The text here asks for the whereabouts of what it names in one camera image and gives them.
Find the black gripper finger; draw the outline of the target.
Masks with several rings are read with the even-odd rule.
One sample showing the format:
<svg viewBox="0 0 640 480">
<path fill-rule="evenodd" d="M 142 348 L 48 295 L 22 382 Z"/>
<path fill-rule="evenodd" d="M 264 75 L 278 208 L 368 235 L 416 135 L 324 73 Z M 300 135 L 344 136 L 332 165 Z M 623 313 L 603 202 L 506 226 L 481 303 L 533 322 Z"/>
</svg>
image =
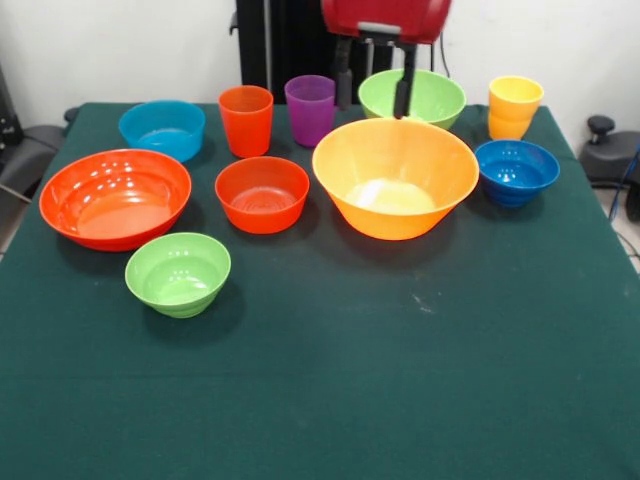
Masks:
<svg viewBox="0 0 640 480">
<path fill-rule="evenodd" d="M 351 105 L 352 72 L 350 69 L 350 52 L 352 40 L 348 36 L 339 35 L 335 51 L 335 101 L 340 110 Z"/>
<path fill-rule="evenodd" d="M 394 95 L 393 115 L 396 119 L 408 117 L 410 113 L 417 45 L 403 43 L 400 48 L 404 52 L 404 66 L 402 76 L 396 84 Z"/>
</svg>

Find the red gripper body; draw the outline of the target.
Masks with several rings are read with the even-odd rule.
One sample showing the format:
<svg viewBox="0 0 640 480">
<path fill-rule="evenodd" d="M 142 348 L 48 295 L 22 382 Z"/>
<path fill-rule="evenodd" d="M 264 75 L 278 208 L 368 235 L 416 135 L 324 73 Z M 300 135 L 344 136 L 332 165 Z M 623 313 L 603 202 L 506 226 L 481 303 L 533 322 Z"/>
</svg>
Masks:
<svg viewBox="0 0 640 480">
<path fill-rule="evenodd" d="M 451 1 L 324 0 L 321 7 L 332 33 L 350 37 L 373 33 L 404 43 L 428 44 L 439 37 Z"/>
</svg>

